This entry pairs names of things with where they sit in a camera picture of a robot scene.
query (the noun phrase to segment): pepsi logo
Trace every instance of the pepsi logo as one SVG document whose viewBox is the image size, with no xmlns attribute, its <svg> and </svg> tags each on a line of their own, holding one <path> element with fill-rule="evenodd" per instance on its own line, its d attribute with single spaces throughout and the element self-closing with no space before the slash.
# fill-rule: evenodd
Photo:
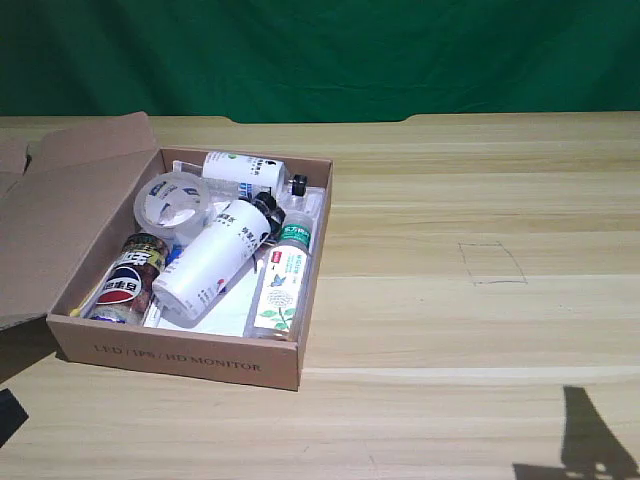
<svg viewBox="0 0 640 480">
<path fill-rule="evenodd" d="M 98 305 L 124 303 L 133 300 L 142 290 L 140 275 L 131 267 L 117 267 L 109 276 L 98 298 Z"/>
</svg>

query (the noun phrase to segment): light wooden tabletop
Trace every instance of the light wooden tabletop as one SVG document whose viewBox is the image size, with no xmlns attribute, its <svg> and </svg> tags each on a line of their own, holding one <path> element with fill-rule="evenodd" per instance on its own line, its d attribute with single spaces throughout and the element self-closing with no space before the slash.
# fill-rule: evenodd
<svg viewBox="0 0 640 480">
<path fill-rule="evenodd" d="M 0 118 L 0 141 L 80 120 Z M 640 113 L 153 124 L 335 160 L 300 392 L 64 363 L 34 323 L 0 337 L 30 415 L 0 477 L 638 476 Z"/>
</svg>

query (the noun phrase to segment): open cardboard box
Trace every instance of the open cardboard box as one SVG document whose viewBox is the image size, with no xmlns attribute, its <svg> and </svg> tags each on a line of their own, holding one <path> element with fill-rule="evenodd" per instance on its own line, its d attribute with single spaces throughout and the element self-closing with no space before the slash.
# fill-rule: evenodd
<svg viewBox="0 0 640 480">
<path fill-rule="evenodd" d="M 25 168 L 25 144 L 0 147 L 0 329 L 47 316 L 72 362 L 297 390 L 329 215 L 332 163 L 290 158 L 289 171 L 326 188 L 303 323 L 294 342 L 112 324 L 68 313 L 81 303 L 136 230 L 133 201 L 173 160 L 206 151 L 158 148 L 144 113 L 45 136 Z"/>
</svg>

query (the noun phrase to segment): white thermos bottle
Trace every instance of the white thermos bottle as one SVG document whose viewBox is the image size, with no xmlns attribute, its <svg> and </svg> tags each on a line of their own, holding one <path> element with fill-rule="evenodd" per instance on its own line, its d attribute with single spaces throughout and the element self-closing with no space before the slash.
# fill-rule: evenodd
<svg viewBox="0 0 640 480">
<path fill-rule="evenodd" d="M 190 320 L 214 298 L 271 233 L 275 199 L 263 192 L 251 202 L 234 200 L 153 282 L 166 307 Z"/>
</svg>

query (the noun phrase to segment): green backdrop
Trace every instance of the green backdrop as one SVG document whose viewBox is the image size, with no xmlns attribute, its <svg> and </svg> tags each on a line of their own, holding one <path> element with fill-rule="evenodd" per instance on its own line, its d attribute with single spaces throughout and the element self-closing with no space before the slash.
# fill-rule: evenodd
<svg viewBox="0 0 640 480">
<path fill-rule="evenodd" d="M 0 0 L 0 114 L 640 110 L 638 0 Z"/>
</svg>

